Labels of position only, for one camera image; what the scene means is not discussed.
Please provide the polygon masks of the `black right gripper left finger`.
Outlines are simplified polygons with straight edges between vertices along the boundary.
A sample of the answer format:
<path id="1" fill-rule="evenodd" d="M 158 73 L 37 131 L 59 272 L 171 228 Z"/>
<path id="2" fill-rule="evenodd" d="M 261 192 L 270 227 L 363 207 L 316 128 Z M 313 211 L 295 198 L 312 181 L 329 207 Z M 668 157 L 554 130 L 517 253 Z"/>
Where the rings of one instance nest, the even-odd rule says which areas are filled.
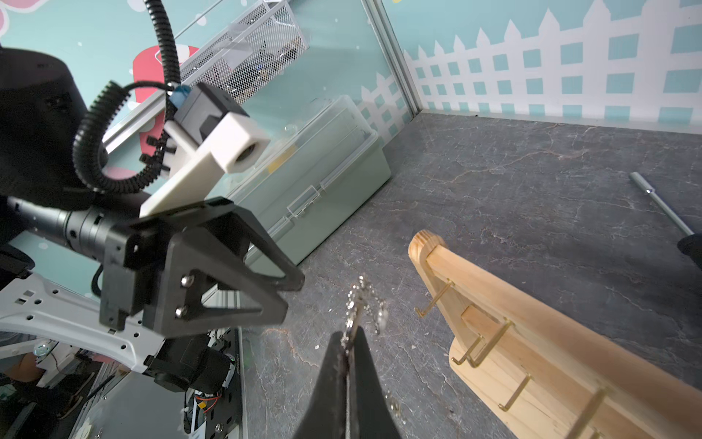
<path id="1" fill-rule="evenodd" d="M 348 356 L 343 333 L 331 335 L 309 405 L 294 439 L 340 439 L 347 436 Z"/>

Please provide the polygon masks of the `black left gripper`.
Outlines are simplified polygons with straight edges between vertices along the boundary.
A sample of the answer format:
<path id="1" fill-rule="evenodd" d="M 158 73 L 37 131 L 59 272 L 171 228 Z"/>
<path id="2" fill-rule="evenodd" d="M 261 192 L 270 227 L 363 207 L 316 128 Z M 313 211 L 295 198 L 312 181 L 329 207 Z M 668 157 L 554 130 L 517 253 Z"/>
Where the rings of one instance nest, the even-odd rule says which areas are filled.
<path id="1" fill-rule="evenodd" d="M 100 323 L 117 331 L 140 311 L 144 326 L 164 338 L 281 324 L 288 305 L 279 292 L 305 283 L 253 213 L 223 198 L 136 219 L 97 207 L 71 211 L 63 231 L 73 251 L 101 263 Z M 281 274 L 248 267 L 250 247 Z M 257 307 L 206 307 L 202 296 L 215 284 L 243 292 Z"/>

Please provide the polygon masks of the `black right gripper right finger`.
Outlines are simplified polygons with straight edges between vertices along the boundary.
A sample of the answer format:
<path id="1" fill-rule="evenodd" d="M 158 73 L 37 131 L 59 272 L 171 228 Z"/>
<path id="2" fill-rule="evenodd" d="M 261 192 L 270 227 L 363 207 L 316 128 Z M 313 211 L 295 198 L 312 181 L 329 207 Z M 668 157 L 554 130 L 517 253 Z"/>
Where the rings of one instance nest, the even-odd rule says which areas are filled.
<path id="1" fill-rule="evenodd" d="M 400 431 L 387 406 L 363 327 L 356 331 L 348 365 L 347 420 L 350 438 L 400 439 Z"/>

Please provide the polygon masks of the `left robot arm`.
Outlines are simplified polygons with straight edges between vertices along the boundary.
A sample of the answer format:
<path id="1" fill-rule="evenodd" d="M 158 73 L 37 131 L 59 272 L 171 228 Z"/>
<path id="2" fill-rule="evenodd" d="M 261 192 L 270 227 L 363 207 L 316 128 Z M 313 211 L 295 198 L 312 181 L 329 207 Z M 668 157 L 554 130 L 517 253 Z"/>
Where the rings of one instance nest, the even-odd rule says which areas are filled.
<path id="1" fill-rule="evenodd" d="M 51 340 L 108 356 L 192 402 L 190 435 L 223 438 L 241 366 L 210 334 L 280 323 L 305 278 L 245 208 L 210 191 L 270 137 L 224 90 L 181 80 L 164 5 L 144 5 L 163 80 L 108 83 L 86 105 L 67 65 L 1 52 L 1 372 L 41 368 Z M 133 91 L 165 96 L 144 169 L 114 179 L 103 138 Z"/>

